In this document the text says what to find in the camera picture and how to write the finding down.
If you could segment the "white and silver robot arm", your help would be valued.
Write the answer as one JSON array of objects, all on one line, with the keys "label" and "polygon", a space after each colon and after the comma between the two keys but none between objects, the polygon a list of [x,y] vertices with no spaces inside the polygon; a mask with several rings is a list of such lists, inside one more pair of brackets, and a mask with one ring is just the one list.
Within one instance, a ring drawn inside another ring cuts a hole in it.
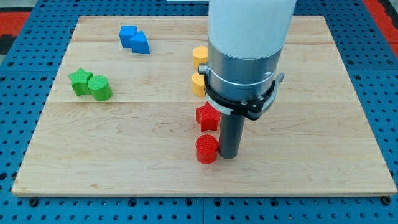
[{"label": "white and silver robot arm", "polygon": [[270,87],[296,0],[210,0],[208,84],[231,101],[258,99]]}]

